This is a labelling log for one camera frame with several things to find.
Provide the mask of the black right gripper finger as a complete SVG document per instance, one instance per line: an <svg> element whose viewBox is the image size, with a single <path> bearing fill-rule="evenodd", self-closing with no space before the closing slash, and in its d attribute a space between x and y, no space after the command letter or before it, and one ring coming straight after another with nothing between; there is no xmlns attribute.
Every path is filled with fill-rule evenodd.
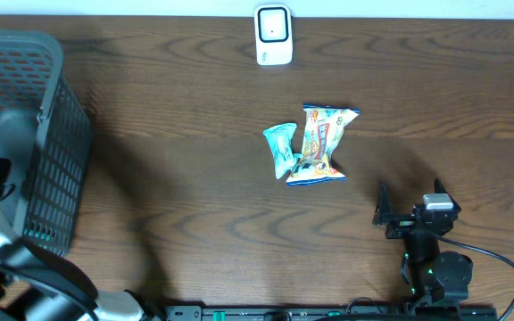
<svg viewBox="0 0 514 321"><path fill-rule="evenodd" d="M385 225L393 218L393 209L386 185L378 186L377 206L372 219L373 225Z"/></svg>
<svg viewBox="0 0 514 321"><path fill-rule="evenodd" d="M434 192L435 193L448 193L439 178L434 180Z"/></svg>

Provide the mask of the large yellow snack bag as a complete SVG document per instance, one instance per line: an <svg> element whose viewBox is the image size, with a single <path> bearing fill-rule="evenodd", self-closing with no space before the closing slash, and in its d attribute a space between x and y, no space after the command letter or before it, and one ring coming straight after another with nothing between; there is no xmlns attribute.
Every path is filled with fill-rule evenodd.
<svg viewBox="0 0 514 321"><path fill-rule="evenodd" d="M315 185L345 180L345 174L331 165L332 154L344 135L345 127L361 112L352 108L306 103L306 123L300 158L287 185Z"/></svg>

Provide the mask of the teal long snack packet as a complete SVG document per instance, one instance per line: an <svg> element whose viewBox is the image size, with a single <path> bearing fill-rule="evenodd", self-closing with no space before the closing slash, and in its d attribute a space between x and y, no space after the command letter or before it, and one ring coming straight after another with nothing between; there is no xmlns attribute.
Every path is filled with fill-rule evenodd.
<svg viewBox="0 0 514 321"><path fill-rule="evenodd" d="M297 164L299 154L295 155L292 148L296 129L296 123L284 123L263 131L274 160L276 179L280 179Z"/></svg>

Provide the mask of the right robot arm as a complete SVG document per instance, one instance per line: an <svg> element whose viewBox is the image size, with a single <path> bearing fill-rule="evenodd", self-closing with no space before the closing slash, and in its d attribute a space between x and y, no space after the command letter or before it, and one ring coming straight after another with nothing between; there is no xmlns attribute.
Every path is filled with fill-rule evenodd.
<svg viewBox="0 0 514 321"><path fill-rule="evenodd" d="M387 239L401 239L404 247L402 278L410 285L412 296L399 310L410 315L430 314L433 309L459 311L468 299L472 260L455 251L440 251L440 238L453 229L461 212L439 179L433 193L422 196L422 203L408 214L393 211L384 184L378 187L377 206L372 223L385 227Z"/></svg>

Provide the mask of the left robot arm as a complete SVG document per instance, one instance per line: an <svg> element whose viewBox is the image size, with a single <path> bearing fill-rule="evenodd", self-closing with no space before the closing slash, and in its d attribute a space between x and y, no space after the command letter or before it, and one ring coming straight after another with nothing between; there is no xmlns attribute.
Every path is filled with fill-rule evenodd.
<svg viewBox="0 0 514 321"><path fill-rule="evenodd" d="M0 198L11 163L0 158ZM74 264L18 236L0 209L0 320L163 320L132 291L102 292Z"/></svg>

